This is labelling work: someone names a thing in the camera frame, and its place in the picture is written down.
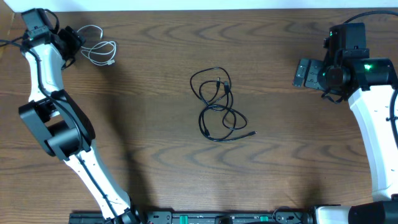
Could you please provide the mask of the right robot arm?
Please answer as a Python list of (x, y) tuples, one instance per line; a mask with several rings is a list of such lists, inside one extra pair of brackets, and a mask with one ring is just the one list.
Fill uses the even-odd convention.
[(294, 86), (347, 101), (359, 125), (371, 170), (373, 202), (319, 205), (304, 223), (397, 223), (397, 75), (388, 58), (371, 58), (363, 23), (330, 28), (323, 60), (303, 58)]

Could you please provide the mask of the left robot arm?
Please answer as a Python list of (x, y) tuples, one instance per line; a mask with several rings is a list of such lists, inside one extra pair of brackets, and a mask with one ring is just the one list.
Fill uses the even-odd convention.
[(105, 223), (146, 223), (115, 181), (96, 149), (94, 127), (66, 92), (62, 72), (75, 62), (85, 39), (71, 27), (52, 24), (48, 9), (22, 13), (27, 27), (20, 47), (30, 66), (31, 93), (19, 116), (42, 149), (79, 176)]

